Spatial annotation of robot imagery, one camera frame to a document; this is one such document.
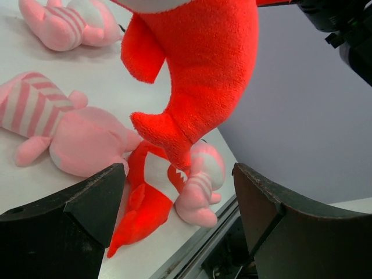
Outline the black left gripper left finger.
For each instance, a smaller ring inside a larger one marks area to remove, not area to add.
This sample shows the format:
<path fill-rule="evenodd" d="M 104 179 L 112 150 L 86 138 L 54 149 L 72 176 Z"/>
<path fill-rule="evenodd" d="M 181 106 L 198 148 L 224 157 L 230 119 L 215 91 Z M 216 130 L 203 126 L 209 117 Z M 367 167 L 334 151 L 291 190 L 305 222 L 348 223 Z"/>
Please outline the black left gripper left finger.
<path fill-rule="evenodd" d="M 125 179 L 114 163 L 1 214 L 1 278 L 98 278 Z"/>

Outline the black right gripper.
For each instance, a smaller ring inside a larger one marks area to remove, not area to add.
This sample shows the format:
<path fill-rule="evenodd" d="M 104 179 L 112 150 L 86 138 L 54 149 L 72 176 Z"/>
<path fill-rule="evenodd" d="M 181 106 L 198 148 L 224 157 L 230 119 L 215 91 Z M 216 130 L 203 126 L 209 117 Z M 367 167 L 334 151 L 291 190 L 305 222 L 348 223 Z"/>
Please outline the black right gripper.
<path fill-rule="evenodd" d="M 366 83 L 371 84 L 371 1 L 257 1 L 258 7 L 297 5 L 327 43 Z"/>

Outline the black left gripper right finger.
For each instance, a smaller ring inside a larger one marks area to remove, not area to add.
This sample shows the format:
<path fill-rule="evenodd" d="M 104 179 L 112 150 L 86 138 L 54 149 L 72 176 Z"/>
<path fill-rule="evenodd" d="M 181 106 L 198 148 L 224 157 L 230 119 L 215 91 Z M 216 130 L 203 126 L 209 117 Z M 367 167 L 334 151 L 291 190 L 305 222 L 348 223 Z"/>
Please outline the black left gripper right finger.
<path fill-rule="evenodd" d="M 232 176 L 259 278 L 370 278 L 371 215 L 312 200 L 243 163 Z"/>

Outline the red whale plush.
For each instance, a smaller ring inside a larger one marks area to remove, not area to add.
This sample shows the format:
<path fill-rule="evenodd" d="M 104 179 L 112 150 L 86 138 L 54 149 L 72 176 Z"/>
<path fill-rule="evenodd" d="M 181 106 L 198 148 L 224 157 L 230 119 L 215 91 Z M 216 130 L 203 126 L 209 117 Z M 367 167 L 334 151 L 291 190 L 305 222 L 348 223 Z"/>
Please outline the red whale plush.
<path fill-rule="evenodd" d="M 138 134 L 178 169 L 190 149 L 228 119 L 252 76 L 259 40 L 255 1 L 119 1 L 133 15 L 121 59 L 137 80 L 153 83 L 163 64 L 171 93 L 162 113 L 134 112 Z"/>

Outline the red shark plush open mouth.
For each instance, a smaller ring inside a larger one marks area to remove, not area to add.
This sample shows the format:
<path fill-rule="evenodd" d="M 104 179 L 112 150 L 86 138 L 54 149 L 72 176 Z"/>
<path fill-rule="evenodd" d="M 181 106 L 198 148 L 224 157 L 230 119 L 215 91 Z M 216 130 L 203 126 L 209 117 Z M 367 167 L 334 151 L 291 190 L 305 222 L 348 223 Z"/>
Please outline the red shark plush open mouth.
<path fill-rule="evenodd" d="M 107 257 L 134 244 L 164 224 L 182 192 L 189 172 L 176 169 L 164 150 L 142 141 L 128 159 L 130 186 L 124 216 L 115 230 Z"/>

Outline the large pink striped pig plush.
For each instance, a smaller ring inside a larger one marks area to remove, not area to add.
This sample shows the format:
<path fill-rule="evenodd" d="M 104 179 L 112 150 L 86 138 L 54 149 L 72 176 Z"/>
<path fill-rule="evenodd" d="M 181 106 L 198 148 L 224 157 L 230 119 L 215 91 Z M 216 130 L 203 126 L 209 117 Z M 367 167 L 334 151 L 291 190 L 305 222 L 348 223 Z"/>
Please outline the large pink striped pig plush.
<path fill-rule="evenodd" d="M 1 127 L 26 138 L 15 152 L 17 166 L 28 166 L 48 151 L 59 169 L 79 177 L 114 163 L 128 171 L 125 155 L 142 141 L 111 113 L 88 106 L 84 93 L 65 95 L 35 71 L 1 84 Z"/>

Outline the pink pig plush bottom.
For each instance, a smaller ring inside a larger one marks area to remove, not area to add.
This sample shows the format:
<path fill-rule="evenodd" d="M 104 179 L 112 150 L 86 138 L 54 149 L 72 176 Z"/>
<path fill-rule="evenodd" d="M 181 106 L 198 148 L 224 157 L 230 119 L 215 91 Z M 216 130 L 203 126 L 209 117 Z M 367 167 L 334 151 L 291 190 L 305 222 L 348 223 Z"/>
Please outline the pink pig plush bottom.
<path fill-rule="evenodd" d="M 220 189 L 226 179 L 224 159 L 204 140 L 191 148 L 191 168 L 180 196 L 175 202 L 177 214 L 186 223 L 211 228 L 217 216 L 210 208 L 221 201 Z"/>

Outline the pink pig plush top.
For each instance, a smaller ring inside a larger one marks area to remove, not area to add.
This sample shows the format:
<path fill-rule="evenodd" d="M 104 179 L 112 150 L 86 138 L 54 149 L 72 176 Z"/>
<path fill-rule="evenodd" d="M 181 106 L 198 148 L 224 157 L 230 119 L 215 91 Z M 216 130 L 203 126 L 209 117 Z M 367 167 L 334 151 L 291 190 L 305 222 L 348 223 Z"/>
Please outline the pink pig plush top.
<path fill-rule="evenodd" d="M 121 41 L 123 30 L 102 1 L 19 1 L 26 24 L 49 49 L 70 51 L 80 45 L 106 47 Z"/>

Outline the aluminium rail frame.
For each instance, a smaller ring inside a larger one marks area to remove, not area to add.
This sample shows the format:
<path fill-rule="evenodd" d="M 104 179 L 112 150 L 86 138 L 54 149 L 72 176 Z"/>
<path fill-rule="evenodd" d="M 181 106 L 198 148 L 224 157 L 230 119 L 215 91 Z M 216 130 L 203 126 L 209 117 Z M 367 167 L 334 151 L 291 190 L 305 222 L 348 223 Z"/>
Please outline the aluminium rail frame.
<path fill-rule="evenodd" d="M 217 211 L 217 225 L 199 229 L 151 276 L 154 278 L 257 278 L 249 258 L 236 195 Z"/>

